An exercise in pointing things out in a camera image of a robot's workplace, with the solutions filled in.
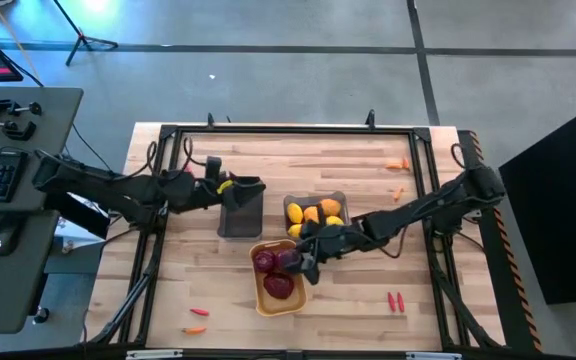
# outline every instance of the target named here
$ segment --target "tripod leg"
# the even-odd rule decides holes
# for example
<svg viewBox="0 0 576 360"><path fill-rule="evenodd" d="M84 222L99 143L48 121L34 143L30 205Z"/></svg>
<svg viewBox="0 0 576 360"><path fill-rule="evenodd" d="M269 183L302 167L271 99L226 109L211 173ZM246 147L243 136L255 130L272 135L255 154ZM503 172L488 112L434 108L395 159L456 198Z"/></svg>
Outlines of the tripod leg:
<svg viewBox="0 0 576 360"><path fill-rule="evenodd" d="M57 5L57 7L59 8L59 11L61 11L61 14L66 18L66 20L68 21L68 23L70 24L70 26L72 27L73 30L75 30L75 32L77 33L77 35L81 36L83 35L79 29L77 29L77 25L75 25L75 23L72 21L72 19L70 18L70 16L68 16L68 13L66 12L66 10L64 10L63 7L61 7L61 4L59 3L59 0L54 0L55 5Z"/></svg>
<svg viewBox="0 0 576 360"><path fill-rule="evenodd" d="M114 41L109 41L109 40L104 40L104 39L98 39L98 38L94 38L94 37L90 37L90 36L86 36L86 39L88 39L89 41L94 41L100 44L104 44L104 45L110 45L111 49L116 48L117 46L119 46L119 44L117 44Z"/></svg>
<svg viewBox="0 0 576 360"><path fill-rule="evenodd" d="M79 49L80 44L81 44L81 38L77 38L77 42L75 43L75 46L73 46L72 51L70 52L70 55L68 55L68 59L66 60L66 66L70 66L70 62L72 61L72 58L75 56L77 49Z"/></svg>

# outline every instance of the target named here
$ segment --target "red beet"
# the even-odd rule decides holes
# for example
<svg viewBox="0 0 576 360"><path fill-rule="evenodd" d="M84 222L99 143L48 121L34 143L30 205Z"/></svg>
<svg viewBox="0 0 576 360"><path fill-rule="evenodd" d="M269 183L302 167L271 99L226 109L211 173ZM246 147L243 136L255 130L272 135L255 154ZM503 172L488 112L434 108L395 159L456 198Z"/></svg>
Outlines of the red beet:
<svg viewBox="0 0 576 360"><path fill-rule="evenodd" d="M296 249L283 250L277 255L277 266L283 271L293 273L293 268L301 267L301 254Z"/></svg>
<svg viewBox="0 0 576 360"><path fill-rule="evenodd" d="M288 275L272 273L264 278L264 289L274 298L288 299L294 288L295 283Z"/></svg>
<svg viewBox="0 0 576 360"><path fill-rule="evenodd" d="M275 263L277 262L277 257L275 253L270 250L262 250L258 252L254 259L253 264L255 270L259 272L269 273L275 268Z"/></svg>

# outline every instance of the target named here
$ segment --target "red pepper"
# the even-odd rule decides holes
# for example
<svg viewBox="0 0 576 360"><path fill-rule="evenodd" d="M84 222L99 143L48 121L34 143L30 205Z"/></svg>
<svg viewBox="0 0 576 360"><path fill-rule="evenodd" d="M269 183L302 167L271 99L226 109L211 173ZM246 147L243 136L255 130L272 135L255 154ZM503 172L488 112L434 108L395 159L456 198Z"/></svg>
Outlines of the red pepper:
<svg viewBox="0 0 576 360"><path fill-rule="evenodd" d="M208 316L210 315L210 313L204 309L190 309L191 312L194 312L197 315L201 315L201 316Z"/></svg>
<svg viewBox="0 0 576 360"><path fill-rule="evenodd" d="M399 303L399 311L404 312L404 297L397 292L397 302Z"/></svg>
<svg viewBox="0 0 576 360"><path fill-rule="evenodd" d="M392 312L397 311L397 307L395 306L395 297L392 296L392 293L390 293L390 291L388 291L388 304L390 304L390 310Z"/></svg>

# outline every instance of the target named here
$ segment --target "butcher block tabletop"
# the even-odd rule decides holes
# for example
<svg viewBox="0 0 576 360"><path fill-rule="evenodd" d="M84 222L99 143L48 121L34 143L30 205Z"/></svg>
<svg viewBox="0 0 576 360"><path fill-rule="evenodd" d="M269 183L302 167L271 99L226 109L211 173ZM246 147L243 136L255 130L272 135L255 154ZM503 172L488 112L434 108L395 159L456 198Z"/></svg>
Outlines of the butcher block tabletop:
<svg viewBox="0 0 576 360"><path fill-rule="evenodd" d="M125 172L146 161L161 123L135 125ZM432 146L441 183L461 168L450 155L458 142L454 127L431 127ZM350 216L394 209L416 199L413 173L388 170L385 165L410 159L402 135L188 133L193 158L221 157L223 169L237 175L260 176L264 192L262 241L287 239L283 199L346 195ZM172 141L168 142L170 155ZM426 191L430 181L425 154L419 146ZM180 164L185 156L180 155ZM196 176L203 168L191 164ZM403 187L398 202L394 192ZM403 254L391 259L380 251L355 252L320 266L318 285L306 285L308 302L298 313L263 317L255 309L255 283L249 250L254 242L226 241L217 235L220 207L170 214L154 297L147 346L151 348L308 349L308 350L441 350L437 317L421 225L407 232ZM113 226L109 236L127 228ZM464 222L463 233L481 242L476 225ZM86 325L89 337L101 331L126 296L138 233L109 243L102 255ZM396 252L399 239L386 250ZM453 251L462 297L475 318L497 342L504 343L493 287L484 253L455 236ZM146 254L144 266L150 253ZM387 293L401 293L405 312L392 313ZM208 310L202 317L191 308ZM458 342L455 316L446 300L452 338ZM133 316L131 337L137 332L141 300ZM183 328L205 326L200 335Z"/></svg>

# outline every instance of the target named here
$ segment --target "gray floor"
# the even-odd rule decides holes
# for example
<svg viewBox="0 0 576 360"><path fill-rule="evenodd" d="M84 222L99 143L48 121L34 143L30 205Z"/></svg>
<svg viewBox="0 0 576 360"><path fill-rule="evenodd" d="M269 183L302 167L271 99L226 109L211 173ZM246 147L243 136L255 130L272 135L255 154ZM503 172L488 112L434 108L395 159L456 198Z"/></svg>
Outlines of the gray floor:
<svg viewBox="0 0 576 360"><path fill-rule="evenodd" d="M413 46L405 0L63 4L89 35L120 43ZM429 47L576 49L576 0L417 0L416 6ZM17 0L5 14L23 42L74 39L52 1ZM8 53L25 64L20 52ZM359 123L374 108L381 124L428 124L415 55L81 52L69 68L66 52L29 55L46 85L85 90L78 127L115 169L123 166L137 121L203 121L210 111L218 121L228 115L241 122ZM576 115L576 57L429 56L428 64L441 124L477 131L490 165ZM112 144L104 142L108 137ZM99 164L77 139L68 146ZM509 206L502 210L544 350L576 355L576 304L545 305ZM50 281L44 300L54 322L6 336L10 345L0 336L0 351L78 341L90 276Z"/></svg>

